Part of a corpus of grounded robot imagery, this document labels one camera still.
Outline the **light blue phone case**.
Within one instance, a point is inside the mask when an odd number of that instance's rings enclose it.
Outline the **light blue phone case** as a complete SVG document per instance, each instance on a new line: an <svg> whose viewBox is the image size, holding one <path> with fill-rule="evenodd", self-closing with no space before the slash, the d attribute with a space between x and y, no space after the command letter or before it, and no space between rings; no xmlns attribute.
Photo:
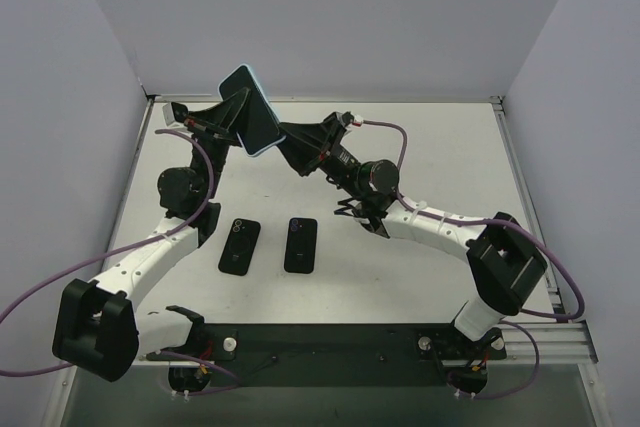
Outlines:
<svg viewBox="0 0 640 427"><path fill-rule="evenodd" d="M250 157L257 157L285 139L279 129L279 119L264 95L263 89L252 69L242 64L218 87L223 100L242 89L248 90L248 100L241 109L236 128L238 139Z"/></svg>

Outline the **small black cased phone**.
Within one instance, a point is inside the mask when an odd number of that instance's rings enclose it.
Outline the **small black cased phone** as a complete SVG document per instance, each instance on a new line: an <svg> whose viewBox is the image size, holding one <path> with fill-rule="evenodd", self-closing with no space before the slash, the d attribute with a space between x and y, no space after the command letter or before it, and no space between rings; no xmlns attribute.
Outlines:
<svg viewBox="0 0 640 427"><path fill-rule="evenodd" d="M311 274L315 267L318 223L312 218L291 218L288 225L284 270Z"/></svg>

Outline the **aluminium front frame rail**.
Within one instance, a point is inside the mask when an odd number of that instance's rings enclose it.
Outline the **aluminium front frame rail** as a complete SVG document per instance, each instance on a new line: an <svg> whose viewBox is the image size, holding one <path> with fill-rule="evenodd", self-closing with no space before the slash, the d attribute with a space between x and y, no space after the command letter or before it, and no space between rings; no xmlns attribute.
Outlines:
<svg viewBox="0 0 640 427"><path fill-rule="evenodd" d="M531 338L536 342L541 364L596 364L598 356L588 328L583 323L501 324L507 359L524 364L535 361Z"/></svg>

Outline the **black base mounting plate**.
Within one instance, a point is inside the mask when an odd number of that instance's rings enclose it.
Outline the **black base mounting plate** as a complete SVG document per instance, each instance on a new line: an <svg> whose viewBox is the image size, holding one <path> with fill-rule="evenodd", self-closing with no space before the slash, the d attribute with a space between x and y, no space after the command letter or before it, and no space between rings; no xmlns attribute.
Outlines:
<svg viewBox="0 0 640 427"><path fill-rule="evenodd" d="M470 341L448 323L206 323L175 351L214 362L246 387L440 386L449 368L507 356L498 328Z"/></svg>

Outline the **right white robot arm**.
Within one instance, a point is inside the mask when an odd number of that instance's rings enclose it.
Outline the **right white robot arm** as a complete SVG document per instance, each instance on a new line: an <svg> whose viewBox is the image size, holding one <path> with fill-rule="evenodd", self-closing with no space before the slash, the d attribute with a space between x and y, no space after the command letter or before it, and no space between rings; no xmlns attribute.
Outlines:
<svg viewBox="0 0 640 427"><path fill-rule="evenodd" d="M335 215L351 217L386 239L416 242L467 262L476 293L453 326L479 341L499 321L523 310L547 269L540 249L508 214L490 219L456 215L403 196L399 162L361 162L343 146L348 130L364 123L349 112L334 112L320 123L282 122L284 139L278 148L300 176L321 171L347 193Z"/></svg>

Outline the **large black cased phone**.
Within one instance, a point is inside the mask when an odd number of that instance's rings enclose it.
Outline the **large black cased phone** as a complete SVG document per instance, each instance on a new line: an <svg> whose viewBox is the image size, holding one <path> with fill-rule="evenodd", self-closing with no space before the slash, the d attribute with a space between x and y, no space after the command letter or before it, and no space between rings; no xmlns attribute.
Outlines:
<svg viewBox="0 0 640 427"><path fill-rule="evenodd" d="M236 218L227 236L218 270L224 274L245 276L257 245L261 224L254 220Z"/></svg>

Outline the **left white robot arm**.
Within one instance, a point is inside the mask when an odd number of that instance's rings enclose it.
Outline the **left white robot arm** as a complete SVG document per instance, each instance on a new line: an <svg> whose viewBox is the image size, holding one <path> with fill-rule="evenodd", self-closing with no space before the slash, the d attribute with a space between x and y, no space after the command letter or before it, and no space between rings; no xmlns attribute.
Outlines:
<svg viewBox="0 0 640 427"><path fill-rule="evenodd" d="M242 88L206 109L176 102L164 107L168 118L155 133L183 140L191 161L159 174L157 219L146 224L148 233L105 254L114 261L110 267L64 288L52 343L56 358L113 382L147 355L173 349L189 359L202 352L201 315L175 305L149 311L143 303L215 232L221 206L213 198L227 154L239 143L237 127L250 96Z"/></svg>

